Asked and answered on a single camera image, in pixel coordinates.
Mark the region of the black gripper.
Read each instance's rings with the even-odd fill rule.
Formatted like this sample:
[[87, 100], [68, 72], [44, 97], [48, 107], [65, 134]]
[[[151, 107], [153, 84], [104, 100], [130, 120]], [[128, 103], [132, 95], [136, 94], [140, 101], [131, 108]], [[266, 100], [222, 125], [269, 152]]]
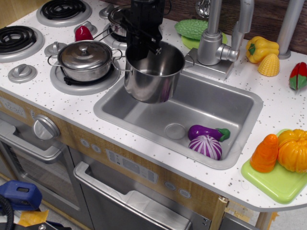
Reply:
[[162, 34], [159, 26], [163, 22], [164, 0], [132, 0], [130, 8], [123, 13], [120, 26], [126, 30], [126, 58], [141, 60], [148, 56], [149, 50], [161, 54]]

